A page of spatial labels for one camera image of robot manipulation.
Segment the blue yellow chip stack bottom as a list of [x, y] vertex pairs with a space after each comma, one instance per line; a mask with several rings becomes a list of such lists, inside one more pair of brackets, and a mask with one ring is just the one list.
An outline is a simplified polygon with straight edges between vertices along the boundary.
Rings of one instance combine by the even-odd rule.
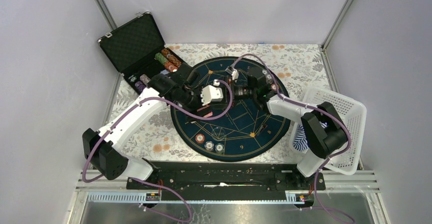
[[215, 151], [216, 153], [218, 153], [218, 154], [222, 154], [222, 153], [224, 153], [224, 152], [225, 152], [225, 146], [224, 146], [224, 144], [216, 144], [216, 145], [214, 146], [214, 151]]

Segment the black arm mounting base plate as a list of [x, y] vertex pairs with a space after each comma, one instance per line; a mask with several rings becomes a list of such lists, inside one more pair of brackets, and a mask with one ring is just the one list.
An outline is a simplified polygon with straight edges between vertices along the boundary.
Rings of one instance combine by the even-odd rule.
[[303, 177], [294, 164], [153, 161], [147, 180], [187, 201], [281, 201], [286, 191], [325, 190], [323, 175]]

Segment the red chip stack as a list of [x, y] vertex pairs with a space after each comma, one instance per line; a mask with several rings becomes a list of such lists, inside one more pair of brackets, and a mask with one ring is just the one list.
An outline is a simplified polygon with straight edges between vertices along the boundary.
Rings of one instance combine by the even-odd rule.
[[201, 134], [201, 133], [196, 134], [195, 141], [198, 144], [204, 143], [205, 142], [205, 136], [204, 136], [204, 134]]
[[271, 89], [274, 91], [274, 92], [277, 92], [278, 91], [278, 87], [277, 87], [277, 85], [276, 84], [271, 84]]

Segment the pink card deck box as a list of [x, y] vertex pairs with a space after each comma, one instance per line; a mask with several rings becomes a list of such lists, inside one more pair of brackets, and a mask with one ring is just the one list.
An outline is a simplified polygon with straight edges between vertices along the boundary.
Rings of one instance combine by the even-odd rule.
[[209, 117], [212, 117], [212, 116], [213, 116], [213, 112], [204, 113], [202, 115], [202, 117], [204, 117], [204, 118], [209, 118]]

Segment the red chip stack bottom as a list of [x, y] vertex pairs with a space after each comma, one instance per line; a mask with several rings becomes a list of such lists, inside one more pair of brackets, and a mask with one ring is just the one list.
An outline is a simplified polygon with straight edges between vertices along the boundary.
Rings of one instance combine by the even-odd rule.
[[198, 144], [204, 143], [205, 142], [205, 136], [204, 136], [204, 134], [201, 134], [201, 133], [196, 134], [195, 141]]

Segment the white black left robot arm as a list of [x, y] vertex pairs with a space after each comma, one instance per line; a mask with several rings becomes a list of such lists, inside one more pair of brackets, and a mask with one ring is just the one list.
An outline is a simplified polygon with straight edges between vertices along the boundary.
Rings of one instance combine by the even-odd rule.
[[169, 74], [152, 77], [138, 98], [115, 119], [98, 130], [87, 129], [83, 133], [85, 166], [82, 180], [93, 182], [101, 177], [114, 180], [120, 176], [138, 179], [146, 189], [157, 185], [158, 176], [153, 166], [144, 159], [128, 156], [121, 152], [131, 136], [160, 110], [170, 105], [186, 115], [205, 120], [205, 117], [192, 113], [211, 102], [224, 98], [220, 88], [222, 82], [199, 88], [187, 88], [192, 68], [181, 65], [180, 69]]

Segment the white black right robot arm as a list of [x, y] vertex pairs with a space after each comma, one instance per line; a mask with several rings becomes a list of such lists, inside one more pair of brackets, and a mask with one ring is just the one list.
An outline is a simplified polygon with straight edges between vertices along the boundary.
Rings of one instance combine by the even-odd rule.
[[292, 175], [296, 188], [307, 188], [312, 183], [312, 175], [322, 169], [337, 150], [343, 145], [350, 146], [351, 135], [333, 104], [310, 105], [284, 96], [271, 72], [260, 67], [248, 69], [244, 86], [236, 84], [239, 73], [233, 66], [227, 67], [226, 72], [231, 75], [235, 99], [251, 99], [257, 109], [303, 127], [309, 150], [296, 165], [298, 172]]

